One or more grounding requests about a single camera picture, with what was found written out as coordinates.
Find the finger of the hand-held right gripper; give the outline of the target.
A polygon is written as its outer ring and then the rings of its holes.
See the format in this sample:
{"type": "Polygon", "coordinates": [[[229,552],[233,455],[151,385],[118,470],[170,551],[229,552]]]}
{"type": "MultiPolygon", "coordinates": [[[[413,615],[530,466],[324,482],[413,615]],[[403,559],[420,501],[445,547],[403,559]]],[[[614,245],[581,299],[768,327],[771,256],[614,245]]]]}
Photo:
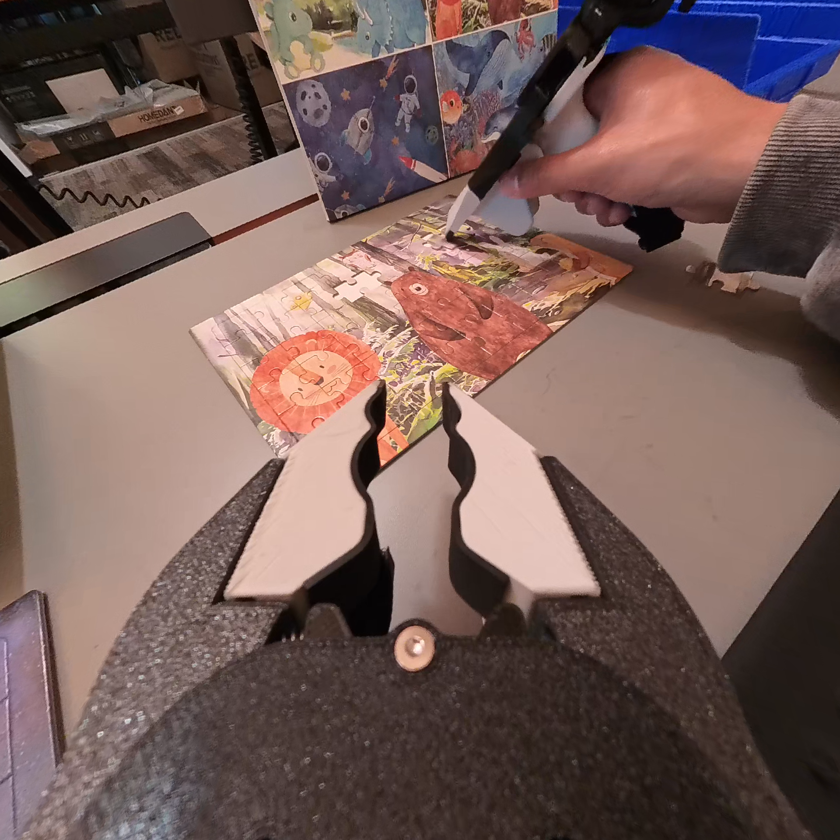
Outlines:
{"type": "Polygon", "coordinates": [[[477,214],[478,208],[488,192],[488,190],[480,189],[479,193],[476,194],[469,185],[465,185],[449,208],[446,219],[446,239],[454,239],[465,222],[477,214]]]}

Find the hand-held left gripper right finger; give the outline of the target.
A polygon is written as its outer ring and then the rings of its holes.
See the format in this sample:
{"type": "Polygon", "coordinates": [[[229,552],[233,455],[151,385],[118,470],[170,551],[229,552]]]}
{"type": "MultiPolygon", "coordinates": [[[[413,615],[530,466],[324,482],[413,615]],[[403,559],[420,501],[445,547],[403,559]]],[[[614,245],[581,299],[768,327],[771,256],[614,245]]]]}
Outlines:
{"type": "Polygon", "coordinates": [[[602,588],[538,450],[454,385],[443,393],[448,469],[458,482],[449,579],[486,621],[511,604],[529,618],[544,599],[602,588]]]}

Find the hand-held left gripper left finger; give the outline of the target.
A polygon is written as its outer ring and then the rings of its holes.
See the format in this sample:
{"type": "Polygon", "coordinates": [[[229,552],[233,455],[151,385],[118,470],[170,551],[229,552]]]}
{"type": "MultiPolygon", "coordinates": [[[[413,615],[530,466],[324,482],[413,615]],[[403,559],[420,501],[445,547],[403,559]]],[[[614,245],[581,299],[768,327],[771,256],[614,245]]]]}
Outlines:
{"type": "Polygon", "coordinates": [[[381,466],[385,384],[377,381],[289,453],[224,591],[227,601],[361,602],[382,551],[368,486],[381,466]]]}

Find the forest animal jigsaw puzzle board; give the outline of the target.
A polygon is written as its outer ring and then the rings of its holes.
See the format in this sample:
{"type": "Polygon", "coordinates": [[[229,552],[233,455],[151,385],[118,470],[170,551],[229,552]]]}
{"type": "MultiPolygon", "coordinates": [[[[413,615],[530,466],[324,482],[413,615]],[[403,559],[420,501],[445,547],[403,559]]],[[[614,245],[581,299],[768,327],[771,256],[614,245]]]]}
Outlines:
{"type": "Polygon", "coordinates": [[[446,384],[474,396],[633,268],[556,234],[479,221],[444,232],[452,196],[190,332],[278,457],[377,381],[383,464],[432,431],[446,384]]]}

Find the grey desk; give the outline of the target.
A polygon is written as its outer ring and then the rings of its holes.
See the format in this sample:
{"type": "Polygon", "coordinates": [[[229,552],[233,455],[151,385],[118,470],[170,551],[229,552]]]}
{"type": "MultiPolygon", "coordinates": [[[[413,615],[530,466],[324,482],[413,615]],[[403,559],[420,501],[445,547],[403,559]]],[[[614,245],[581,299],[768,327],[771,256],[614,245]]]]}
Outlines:
{"type": "MultiPolygon", "coordinates": [[[[73,677],[270,456],[190,328],[465,180],[329,224],[304,168],[284,154],[4,262],[13,276],[176,208],[217,236],[3,341],[24,581],[49,593],[73,677]]],[[[722,654],[837,493],[838,345],[793,279],[733,295],[688,278],[720,226],[651,255],[553,199],[538,226],[634,270],[479,400],[635,532],[722,654]]]]}

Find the black desk leg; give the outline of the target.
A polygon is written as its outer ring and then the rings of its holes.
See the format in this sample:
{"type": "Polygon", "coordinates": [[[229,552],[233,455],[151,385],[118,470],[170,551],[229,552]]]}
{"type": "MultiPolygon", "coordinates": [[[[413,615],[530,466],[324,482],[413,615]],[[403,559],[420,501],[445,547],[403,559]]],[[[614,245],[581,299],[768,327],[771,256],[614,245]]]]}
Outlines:
{"type": "Polygon", "coordinates": [[[250,80],[236,37],[225,39],[225,49],[243,113],[251,162],[257,164],[267,161],[277,155],[277,147],[250,80]]]}

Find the dark grey desk flap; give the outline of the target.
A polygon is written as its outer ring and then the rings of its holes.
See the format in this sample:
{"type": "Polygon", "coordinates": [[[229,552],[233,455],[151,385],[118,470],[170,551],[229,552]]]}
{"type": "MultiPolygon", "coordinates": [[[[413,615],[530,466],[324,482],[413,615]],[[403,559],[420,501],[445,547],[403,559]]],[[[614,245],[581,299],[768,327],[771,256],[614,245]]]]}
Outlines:
{"type": "Polygon", "coordinates": [[[1,337],[45,321],[157,270],[210,249],[210,234],[179,213],[1,286],[1,337]]]}

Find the person's right hand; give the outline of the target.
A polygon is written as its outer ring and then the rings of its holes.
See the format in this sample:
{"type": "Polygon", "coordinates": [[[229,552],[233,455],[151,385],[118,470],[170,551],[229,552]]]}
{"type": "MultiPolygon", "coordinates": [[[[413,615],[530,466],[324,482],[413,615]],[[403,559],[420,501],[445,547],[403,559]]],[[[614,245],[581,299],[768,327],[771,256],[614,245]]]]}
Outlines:
{"type": "Polygon", "coordinates": [[[584,86],[584,104],[599,123],[594,137],[520,161],[500,186],[515,198],[552,195],[604,227],[625,224],[631,206],[665,207],[689,223],[730,222],[789,107],[649,47],[604,60],[584,86]]]}

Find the dark blue illustrated puzzle box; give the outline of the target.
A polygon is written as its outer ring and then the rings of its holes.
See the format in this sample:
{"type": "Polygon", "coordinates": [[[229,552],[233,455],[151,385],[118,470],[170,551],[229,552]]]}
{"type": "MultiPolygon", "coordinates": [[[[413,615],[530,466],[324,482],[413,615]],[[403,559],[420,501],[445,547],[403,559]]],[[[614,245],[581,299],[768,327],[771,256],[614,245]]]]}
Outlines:
{"type": "Polygon", "coordinates": [[[250,6],[332,222],[475,170],[558,33],[551,1],[250,6]]]}

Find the blue plastic object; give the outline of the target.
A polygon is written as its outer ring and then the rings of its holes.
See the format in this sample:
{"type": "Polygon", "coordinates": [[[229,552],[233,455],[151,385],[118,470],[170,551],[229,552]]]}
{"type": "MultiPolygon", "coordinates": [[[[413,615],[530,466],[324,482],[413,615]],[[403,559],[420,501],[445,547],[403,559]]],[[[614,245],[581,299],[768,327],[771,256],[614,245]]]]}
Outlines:
{"type": "Polygon", "coordinates": [[[651,46],[753,96],[788,102],[825,75],[839,50],[839,2],[679,2],[655,26],[621,28],[608,54],[651,46]]]}

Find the pale cream puzzle piece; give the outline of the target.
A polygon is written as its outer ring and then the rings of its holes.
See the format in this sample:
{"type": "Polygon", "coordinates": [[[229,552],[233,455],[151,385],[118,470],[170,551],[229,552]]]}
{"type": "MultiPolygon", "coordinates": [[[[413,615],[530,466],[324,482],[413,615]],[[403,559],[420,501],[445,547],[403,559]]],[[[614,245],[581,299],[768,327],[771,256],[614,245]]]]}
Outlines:
{"type": "Polygon", "coordinates": [[[757,291],[761,285],[751,271],[726,272],[712,260],[703,260],[686,266],[685,272],[695,282],[705,287],[719,287],[721,291],[740,295],[744,291],[757,291]]]}

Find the dark perforated panel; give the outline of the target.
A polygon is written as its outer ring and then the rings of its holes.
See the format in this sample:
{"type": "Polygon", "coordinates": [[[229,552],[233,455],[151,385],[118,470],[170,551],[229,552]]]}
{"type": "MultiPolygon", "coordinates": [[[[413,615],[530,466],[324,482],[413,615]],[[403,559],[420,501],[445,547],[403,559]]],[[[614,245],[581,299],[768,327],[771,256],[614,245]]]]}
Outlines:
{"type": "Polygon", "coordinates": [[[722,663],[802,823],[815,838],[839,838],[839,496],[722,663]]]}

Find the flat brown cardboard box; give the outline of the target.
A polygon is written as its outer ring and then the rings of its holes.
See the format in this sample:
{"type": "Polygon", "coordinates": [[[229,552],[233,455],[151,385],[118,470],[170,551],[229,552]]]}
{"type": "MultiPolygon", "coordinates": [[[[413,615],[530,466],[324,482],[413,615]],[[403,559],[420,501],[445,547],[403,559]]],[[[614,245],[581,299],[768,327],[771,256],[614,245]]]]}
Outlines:
{"type": "Polygon", "coordinates": [[[143,131],[159,129],[207,112],[200,94],[157,104],[142,111],[123,113],[108,120],[108,127],[115,138],[122,138],[143,131]]]}

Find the light blue board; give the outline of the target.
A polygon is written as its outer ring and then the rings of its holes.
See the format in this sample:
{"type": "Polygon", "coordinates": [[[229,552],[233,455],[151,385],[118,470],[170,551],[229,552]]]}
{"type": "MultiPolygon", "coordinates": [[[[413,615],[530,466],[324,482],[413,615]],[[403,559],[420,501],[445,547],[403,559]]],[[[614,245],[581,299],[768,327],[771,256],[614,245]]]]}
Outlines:
{"type": "Polygon", "coordinates": [[[20,838],[60,764],[64,728],[46,595],[1,611],[1,838],[20,838]]]}

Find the black metal rack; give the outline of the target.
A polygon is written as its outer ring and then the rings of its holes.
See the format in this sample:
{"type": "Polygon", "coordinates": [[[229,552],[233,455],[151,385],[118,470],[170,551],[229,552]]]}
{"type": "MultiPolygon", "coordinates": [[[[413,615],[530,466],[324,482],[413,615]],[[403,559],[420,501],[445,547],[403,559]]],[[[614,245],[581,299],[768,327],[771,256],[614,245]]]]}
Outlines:
{"type": "Polygon", "coordinates": [[[57,238],[73,228],[40,193],[38,178],[18,158],[7,142],[7,126],[1,136],[1,257],[19,254],[57,238]]]}

